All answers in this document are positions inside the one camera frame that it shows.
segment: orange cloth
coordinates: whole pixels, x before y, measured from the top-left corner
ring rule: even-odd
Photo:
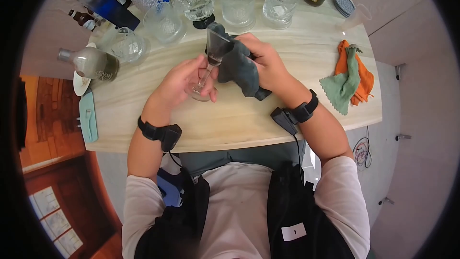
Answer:
[[[340,73],[345,73],[348,71],[348,64],[347,64],[347,54],[345,51],[345,47],[348,47],[350,44],[348,41],[343,40],[340,42],[338,46],[339,50],[339,60],[335,66],[335,75]],[[355,94],[351,98],[351,103],[353,105],[358,105],[359,101],[367,102],[368,96],[371,95],[371,90],[374,86],[374,75],[367,70],[364,64],[361,62],[361,59],[356,53],[356,60],[358,61],[358,72],[359,77],[361,78],[361,82],[359,83],[358,89],[356,90]]]

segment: light blue case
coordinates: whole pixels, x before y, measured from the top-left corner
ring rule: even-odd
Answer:
[[[98,139],[92,92],[88,92],[80,99],[80,124],[85,142],[94,142]]]

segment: tangled wire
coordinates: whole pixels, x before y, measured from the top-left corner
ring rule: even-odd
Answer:
[[[372,155],[370,152],[369,143],[369,126],[367,127],[367,136],[361,138],[353,148],[353,155],[355,157],[355,163],[358,167],[358,171],[364,171],[369,168],[372,164]]]

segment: black vest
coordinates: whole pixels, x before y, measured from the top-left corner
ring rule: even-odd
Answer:
[[[187,170],[181,207],[166,207],[139,240],[135,259],[197,259],[206,220],[209,184],[193,183]],[[342,235],[315,204],[313,184],[302,184],[298,166],[273,171],[267,200],[267,226],[272,259],[354,258]],[[284,241],[281,228],[303,223],[306,235]]]

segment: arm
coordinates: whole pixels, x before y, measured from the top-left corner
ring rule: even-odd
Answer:
[[[147,99],[141,114],[142,121],[147,121],[155,127],[169,125],[172,110],[187,98],[188,85],[197,83],[206,67],[207,60],[203,55],[199,55],[172,68]],[[213,87],[215,78],[217,78],[216,68],[211,72],[201,92],[203,96],[209,94],[213,102],[216,101],[217,96],[217,90]],[[128,151],[128,176],[147,177],[156,183],[156,174],[162,156],[161,142],[148,140],[136,127]]]
[[[269,43],[259,41],[251,33],[242,34],[236,39],[257,57],[255,64],[261,87],[271,90],[291,109],[311,100],[311,92],[289,74],[280,56]],[[332,158],[353,158],[342,125],[321,103],[313,116],[300,123],[299,127],[308,145],[321,160],[322,166]]]

